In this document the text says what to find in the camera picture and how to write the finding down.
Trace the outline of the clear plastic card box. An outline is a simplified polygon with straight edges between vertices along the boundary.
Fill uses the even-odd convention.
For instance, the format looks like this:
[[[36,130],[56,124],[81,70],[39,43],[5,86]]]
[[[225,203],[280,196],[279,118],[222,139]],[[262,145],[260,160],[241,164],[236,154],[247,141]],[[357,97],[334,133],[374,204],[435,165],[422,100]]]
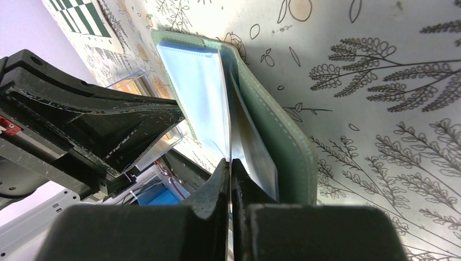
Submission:
[[[154,86],[145,71],[137,71],[109,84],[107,88],[138,96],[171,99],[164,87],[158,89]],[[141,130],[148,135],[150,141],[155,141],[155,143],[137,160],[130,170],[132,173],[139,174],[151,167],[156,160],[174,148],[183,139],[183,133],[178,126],[166,129],[165,123],[156,122],[158,119],[160,119],[159,115],[140,122]]]

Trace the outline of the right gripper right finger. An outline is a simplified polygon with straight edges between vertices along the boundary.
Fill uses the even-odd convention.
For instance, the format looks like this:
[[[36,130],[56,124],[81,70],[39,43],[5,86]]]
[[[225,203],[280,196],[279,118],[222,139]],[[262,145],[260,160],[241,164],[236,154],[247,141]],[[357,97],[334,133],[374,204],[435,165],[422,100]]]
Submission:
[[[405,260],[390,219],[372,207],[277,203],[234,159],[235,260]]]

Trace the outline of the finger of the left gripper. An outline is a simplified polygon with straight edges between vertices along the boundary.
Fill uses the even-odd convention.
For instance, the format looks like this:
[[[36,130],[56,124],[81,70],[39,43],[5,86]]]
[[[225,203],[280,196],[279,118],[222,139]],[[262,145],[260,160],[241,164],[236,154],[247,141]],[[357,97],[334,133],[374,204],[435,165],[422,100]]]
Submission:
[[[175,100],[86,83],[27,49],[1,59],[1,114],[113,178],[155,143],[140,122],[159,115],[169,129],[184,119]]]

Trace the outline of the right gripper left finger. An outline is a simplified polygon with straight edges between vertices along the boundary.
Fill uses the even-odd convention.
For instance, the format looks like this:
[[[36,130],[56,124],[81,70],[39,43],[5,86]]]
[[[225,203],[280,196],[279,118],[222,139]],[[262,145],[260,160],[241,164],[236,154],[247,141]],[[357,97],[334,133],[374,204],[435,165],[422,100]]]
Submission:
[[[229,163],[179,204],[76,204],[52,224],[37,260],[225,260]]]

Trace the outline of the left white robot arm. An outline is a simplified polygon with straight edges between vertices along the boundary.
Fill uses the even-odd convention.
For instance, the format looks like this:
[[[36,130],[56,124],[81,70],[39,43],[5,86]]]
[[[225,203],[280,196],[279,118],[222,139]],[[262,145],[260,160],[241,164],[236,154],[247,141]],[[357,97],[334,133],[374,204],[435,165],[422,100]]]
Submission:
[[[33,260],[73,205],[131,204],[184,116],[174,100],[92,85],[24,49],[1,59],[1,260]]]

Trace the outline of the green leather card holder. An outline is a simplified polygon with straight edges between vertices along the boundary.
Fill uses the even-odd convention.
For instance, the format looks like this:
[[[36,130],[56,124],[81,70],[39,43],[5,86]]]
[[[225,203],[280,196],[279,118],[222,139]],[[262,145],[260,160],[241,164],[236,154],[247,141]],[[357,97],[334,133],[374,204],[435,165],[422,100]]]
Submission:
[[[250,179],[282,204],[315,205],[317,157],[307,136],[243,61],[219,40],[151,34],[173,95],[194,136],[242,162]]]

